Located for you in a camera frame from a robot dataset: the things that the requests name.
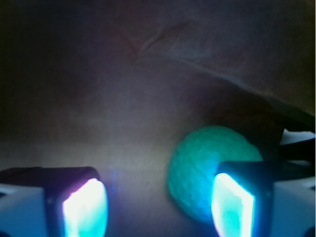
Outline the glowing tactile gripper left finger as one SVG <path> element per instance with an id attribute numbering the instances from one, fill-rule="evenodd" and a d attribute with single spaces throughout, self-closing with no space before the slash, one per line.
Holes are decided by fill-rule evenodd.
<path id="1" fill-rule="evenodd" d="M 104 237 L 105 184 L 93 167 L 25 167 L 0 172 L 2 237 Z"/>

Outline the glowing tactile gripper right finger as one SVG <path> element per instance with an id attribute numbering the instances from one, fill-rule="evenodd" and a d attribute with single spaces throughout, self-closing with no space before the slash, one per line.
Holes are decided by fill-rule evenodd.
<path id="1" fill-rule="evenodd" d="M 313 237 L 315 168 L 306 161 L 226 161 L 214 177 L 211 212 L 221 237 Z"/>

